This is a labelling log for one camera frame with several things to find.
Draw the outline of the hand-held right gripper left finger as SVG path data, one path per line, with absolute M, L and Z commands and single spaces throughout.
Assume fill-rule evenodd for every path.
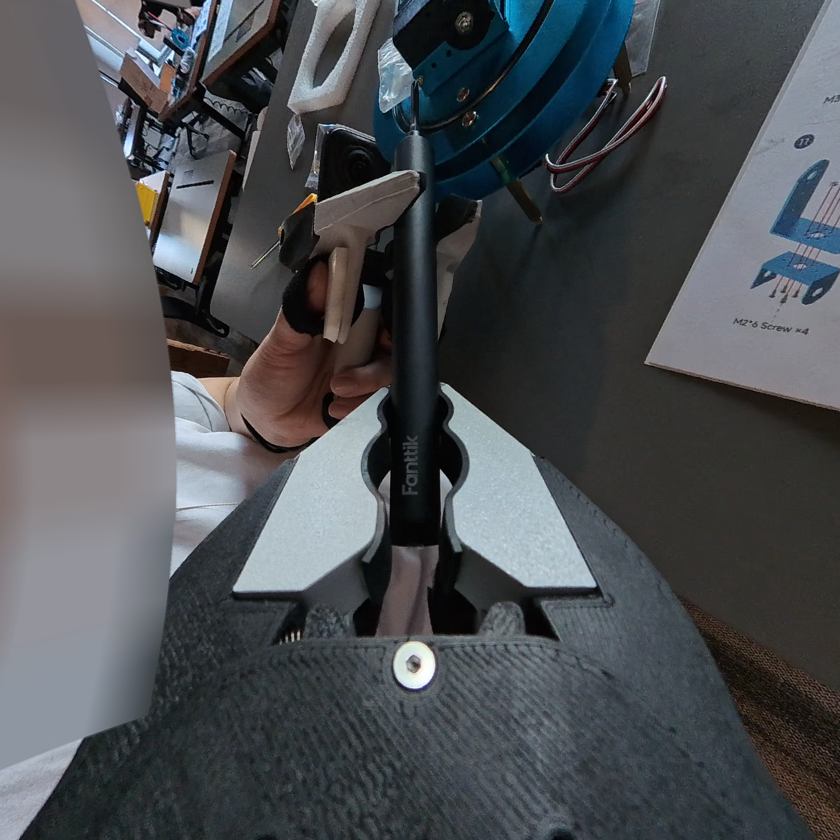
M 354 613 L 367 599 L 362 563 L 384 535 L 385 505 L 367 468 L 382 434 L 382 388 L 299 455 L 233 587 Z

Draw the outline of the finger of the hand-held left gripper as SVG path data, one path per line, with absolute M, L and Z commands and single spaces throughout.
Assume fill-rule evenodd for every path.
M 315 251 L 363 248 L 412 205 L 422 187 L 417 171 L 395 171 L 314 205 Z
M 445 320 L 454 275 L 476 240 L 482 201 L 447 196 L 436 211 L 437 321 Z

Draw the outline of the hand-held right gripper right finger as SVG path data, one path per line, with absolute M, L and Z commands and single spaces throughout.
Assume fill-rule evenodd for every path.
M 465 463 L 447 512 L 460 555 L 456 590 L 478 611 L 594 593 L 595 578 L 533 453 L 451 386 L 443 394 Z

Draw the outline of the black electric screwdriver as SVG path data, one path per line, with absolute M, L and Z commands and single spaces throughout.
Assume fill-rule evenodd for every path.
M 419 130 L 419 84 L 411 129 L 395 165 L 420 174 L 421 192 L 394 226 L 390 413 L 392 545 L 438 544 L 438 322 L 434 242 L 434 149 Z

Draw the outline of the blue toy robot base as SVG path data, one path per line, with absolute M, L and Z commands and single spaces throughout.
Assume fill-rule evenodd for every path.
M 608 78 L 634 1 L 405 1 L 395 48 L 421 81 L 436 198 L 480 200 L 530 173 Z

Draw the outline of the person's left hand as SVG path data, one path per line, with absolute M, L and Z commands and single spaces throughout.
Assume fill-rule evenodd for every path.
M 248 435 L 240 414 L 275 445 L 304 444 L 323 436 L 323 400 L 332 395 L 329 415 L 343 419 L 392 382 L 392 342 L 380 328 L 370 363 L 336 372 L 339 346 L 321 334 L 297 332 L 283 308 L 275 325 L 246 363 L 225 396 L 232 430 Z

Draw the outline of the black wristband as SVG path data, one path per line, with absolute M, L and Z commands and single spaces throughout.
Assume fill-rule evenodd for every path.
M 243 424 L 244 424 L 244 425 L 245 425 L 245 427 L 246 427 L 246 430 L 247 430 L 247 432 L 248 432 L 248 435 L 249 435 L 249 436 L 250 436 L 250 437 L 251 437 L 251 438 L 252 438 L 255 442 L 257 442 L 257 444 L 258 444 L 259 446 L 261 446 L 263 449 L 265 449 L 265 450 L 269 451 L 269 452 L 270 452 L 270 453 L 272 453 L 272 454 L 286 454 L 286 453 L 290 453 L 290 452 L 292 452 L 292 451 L 297 451 L 297 450 L 305 449 L 305 448 L 308 448 L 310 445 L 312 445 L 312 444 L 313 444 L 313 443 L 314 443 L 314 442 L 318 439 L 318 436 L 316 436 L 316 437 L 310 438 L 310 439 L 309 439 L 309 441 L 307 441 L 307 442 L 306 442 L 306 443 L 304 443 L 304 444 L 295 444 L 295 445 L 290 446 L 290 447 L 288 447 L 288 446 L 282 446 L 282 445 L 278 445 L 278 444 L 272 444 L 271 442 L 269 442 L 268 440 L 266 440 L 264 437 L 262 437 L 262 436 L 261 436 L 261 435 L 260 435 L 260 434 L 256 431 L 256 429 L 255 429 L 255 428 L 253 427 L 253 425 L 252 425 L 252 424 L 251 424 L 251 423 L 247 420 L 247 418 L 245 418 L 245 417 L 244 417 L 244 415 L 240 414 L 240 417 L 241 417 L 241 420 L 243 421 Z

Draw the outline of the white topped table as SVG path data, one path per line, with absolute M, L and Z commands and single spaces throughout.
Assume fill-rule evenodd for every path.
M 235 163 L 226 150 L 176 167 L 153 250 L 157 269 L 200 280 Z

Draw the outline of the wood framed table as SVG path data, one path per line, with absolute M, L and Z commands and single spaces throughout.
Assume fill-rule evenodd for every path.
M 213 85 L 274 29 L 281 1 L 220 1 L 215 8 L 201 83 Z

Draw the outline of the yellow box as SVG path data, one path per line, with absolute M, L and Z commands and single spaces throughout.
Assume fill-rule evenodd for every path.
M 164 172 L 157 172 L 135 182 L 136 192 L 140 200 L 143 222 L 148 229 L 151 229 L 156 208 L 161 199 L 161 194 L 164 189 L 165 174 L 166 173 Z

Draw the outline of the cardboard box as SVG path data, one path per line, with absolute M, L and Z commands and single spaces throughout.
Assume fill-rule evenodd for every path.
M 126 51 L 122 58 L 120 76 L 121 81 L 137 94 L 153 114 L 159 115 L 165 109 L 175 76 L 173 66 L 164 63 L 161 74 L 157 75 L 135 52 Z

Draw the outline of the printed instruction sheet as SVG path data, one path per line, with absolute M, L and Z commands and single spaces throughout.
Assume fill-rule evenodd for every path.
M 839 407 L 839 2 L 825 2 L 646 364 Z

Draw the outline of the clear plastic bag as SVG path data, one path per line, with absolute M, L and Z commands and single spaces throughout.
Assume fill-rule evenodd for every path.
M 660 7 L 659 0 L 636 0 L 625 46 L 631 77 L 643 75 L 648 68 Z

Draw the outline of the brown fabric seat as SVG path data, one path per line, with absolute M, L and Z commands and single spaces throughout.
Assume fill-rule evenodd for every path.
M 839 838 L 839 695 L 681 600 L 775 782 L 817 838 Z

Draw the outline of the white foam frame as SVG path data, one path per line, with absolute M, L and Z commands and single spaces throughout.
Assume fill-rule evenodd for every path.
M 379 6 L 379 1 L 317 2 L 314 23 L 291 88 L 287 104 L 289 110 L 302 115 L 339 106 L 343 102 L 358 68 Z M 325 80 L 315 85 L 314 76 L 323 49 L 336 27 L 349 14 L 353 14 L 349 40 Z

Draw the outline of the yellow handled screwdriver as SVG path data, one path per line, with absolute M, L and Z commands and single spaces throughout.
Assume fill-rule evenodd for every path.
M 314 212 L 318 196 L 310 193 L 278 228 L 278 240 L 251 265 L 256 268 L 275 250 L 279 251 L 279 262 L 292 271 L 298 271 L 309 259 L 319 241 L 314 233 Z

